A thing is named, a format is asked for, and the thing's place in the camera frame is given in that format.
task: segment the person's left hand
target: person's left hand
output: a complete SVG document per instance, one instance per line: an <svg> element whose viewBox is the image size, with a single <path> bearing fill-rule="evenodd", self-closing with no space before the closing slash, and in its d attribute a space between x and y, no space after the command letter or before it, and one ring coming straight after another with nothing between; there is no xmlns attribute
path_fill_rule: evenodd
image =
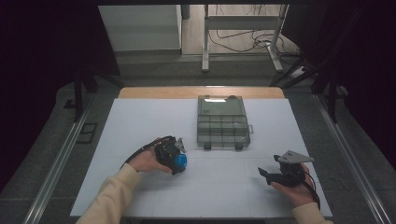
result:
<svg viewBox="0 0 396 224"><path fill-rule="evenodd" d="M154 147L139 153L128 162L137 172L150 172L152 170L160 170L168 174L172 174L171 168L161 165L155 157Z"/></svg>

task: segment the table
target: table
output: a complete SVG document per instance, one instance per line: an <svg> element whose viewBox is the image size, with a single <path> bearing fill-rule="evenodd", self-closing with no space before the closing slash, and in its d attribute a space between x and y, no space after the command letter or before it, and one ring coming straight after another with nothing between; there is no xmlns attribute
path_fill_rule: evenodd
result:
<svg viewBox="0 0 396 224"><path fill-rule="evenodd" d="M253 125L248 148L203 150L196 143L198 95L241 95ZM160 87L125 88L111 108L71 216L80 216L107 176L155 137L183 137L186 171L141 174L125 216L139 218L292 217L289 200L266 184L257 167L278 173L273 155L293 150L307 155L289 101L279 88ZM324 216L332 215L315 169Z"/></svg>

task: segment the blue cap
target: blue cap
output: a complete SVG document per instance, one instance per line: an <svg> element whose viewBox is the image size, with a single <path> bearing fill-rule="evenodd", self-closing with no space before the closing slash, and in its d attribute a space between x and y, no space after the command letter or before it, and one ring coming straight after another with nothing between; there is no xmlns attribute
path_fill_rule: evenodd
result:
<svg viewBox="0 0 396 224"><path fill-rule="evenodd" d="M185 154L179 154L174 158L175 165L179 168L186 168L187 166L187 157Z"/></svg>

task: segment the beige sleeve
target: beige sleeve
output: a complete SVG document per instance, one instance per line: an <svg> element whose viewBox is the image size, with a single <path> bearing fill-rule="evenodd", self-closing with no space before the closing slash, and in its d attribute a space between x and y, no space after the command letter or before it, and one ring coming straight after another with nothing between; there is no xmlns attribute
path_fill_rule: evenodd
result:
<svg viewBox="0 0 396 224"><path fill-rule="evenodd" d="M307 203L291 210L299 224L332 224L324 219L317 203Z"/></svg>
<svg viewBox="0 0 396 224"><path fill-rule="evenodd" d="M108 177L87 211L77 223L120 223L132 200L132 190L140 181L137 171L124 164L118 173Z"/></svg>

